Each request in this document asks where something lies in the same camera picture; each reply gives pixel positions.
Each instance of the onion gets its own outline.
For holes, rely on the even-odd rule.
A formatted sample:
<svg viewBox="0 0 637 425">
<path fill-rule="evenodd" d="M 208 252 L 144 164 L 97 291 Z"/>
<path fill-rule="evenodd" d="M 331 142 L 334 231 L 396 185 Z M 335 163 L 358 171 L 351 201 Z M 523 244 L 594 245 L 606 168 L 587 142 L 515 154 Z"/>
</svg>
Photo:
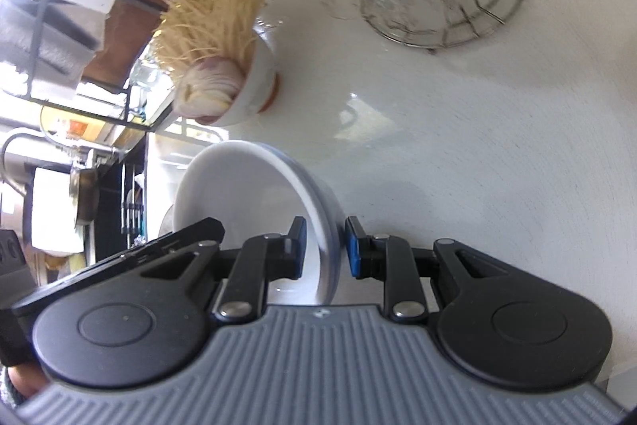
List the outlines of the onion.
<svg viewBox="0 0 637 425">
<path fill-rule="evenodd" d="M 206 58 L 179 80 L 173 109 L 185 118 L 218 118 L 225 114 L 243 87 L 245 77 L 228 58 Z"/>
</svg>

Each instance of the white countertop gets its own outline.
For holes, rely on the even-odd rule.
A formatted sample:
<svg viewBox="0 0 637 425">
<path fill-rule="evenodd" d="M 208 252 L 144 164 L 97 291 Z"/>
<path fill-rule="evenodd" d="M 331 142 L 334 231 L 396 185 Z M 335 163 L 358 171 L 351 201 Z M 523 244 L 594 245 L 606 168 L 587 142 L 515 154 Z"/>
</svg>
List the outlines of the white countertop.
<svg viewBox="0 0 637 425">
<path fill-rule="evenodd" d="M 368 232 L 454 237 L 584 294 L 613 323 L 612 364 L 637 364 L 637 0 L 526 0 L 437 55 L 316 0 L 264 18 L 281 90 L 230 138 L 300 161 Z M 151 237 L 196 151 L 151 137 Z"/>
</svg>

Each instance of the ribbed gray surface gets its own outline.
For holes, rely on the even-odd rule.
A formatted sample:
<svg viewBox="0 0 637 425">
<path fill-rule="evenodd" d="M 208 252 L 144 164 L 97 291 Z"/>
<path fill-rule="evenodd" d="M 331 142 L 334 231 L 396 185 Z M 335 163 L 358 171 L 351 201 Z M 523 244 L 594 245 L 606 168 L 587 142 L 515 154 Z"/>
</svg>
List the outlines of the ribbed gray surface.
<svg viewBox="0 0 637 425">
<path fill-rule="evenodd" d="M 34 425 L 610 425 L 593 386 L 549 395 L 490 388 L 425 330 L 374 306 L 276 307 L 220 330 L 186 370 L 130 392 L 53 385 L 20 409 Z"/>
</svg>

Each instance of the white bowl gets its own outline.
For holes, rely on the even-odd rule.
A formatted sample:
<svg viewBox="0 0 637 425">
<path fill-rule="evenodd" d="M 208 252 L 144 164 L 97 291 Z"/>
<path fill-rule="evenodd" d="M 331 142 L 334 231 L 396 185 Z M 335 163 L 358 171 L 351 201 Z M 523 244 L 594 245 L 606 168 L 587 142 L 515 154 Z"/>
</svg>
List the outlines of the white bowl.
<svg viewBox="0 0 637 425">
<path fill-rule="evenodd" d="M 177 190 L 173 229 L 206 216 L 225 227 L 223 249 L 259 234 L 285 234 L 294 216 L 308 223 L 300 280 L 270 283 L 271 304 L 329 304 L 343 252 L 343 212 L 333 194 L 275 148 L 246 141 L 212 145 L 190 163 Z"/>
<path fill-rule="evenodd" d="M 254 45 L 250 72 L 233 104 L 215 121 L 216 127 L 228 127 L 242 123 L 258 114 L 274 95 L 276 69 L 275 57 L 261 37 Z"/>
</svg>

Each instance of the metal bolt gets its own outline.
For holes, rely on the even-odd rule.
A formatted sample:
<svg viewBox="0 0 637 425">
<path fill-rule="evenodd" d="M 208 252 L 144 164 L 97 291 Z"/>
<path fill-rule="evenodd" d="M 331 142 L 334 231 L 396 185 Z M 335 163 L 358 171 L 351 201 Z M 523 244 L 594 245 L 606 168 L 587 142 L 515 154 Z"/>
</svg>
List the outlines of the metal bolt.
<svg viewBox="0 0 637 425">
<path fill-rule="evenodd" d="M 324 317 L 327 317 L 330 314 L 331 312 L 327 308 L 320 308 L 313 313 L 314 317 L 318 317 L 319 319 L 323 319 Z"/>
<path fill-rule="evenodd" d="M 396 317 L 400 319 L 413 319 L 425 313 L 427 309 L 418 301 L 401 301 L 394 304 L 392 311 Z"/>
<path fill-rule="evenodd" d="M 221 308 L 219 308 L 219 313 L 222 317 L 227 317 L 228 319 L 245 317 L 251 311 L 252 305 L 246 301 L 230 301 L 222 304 Z"/>
</svg>

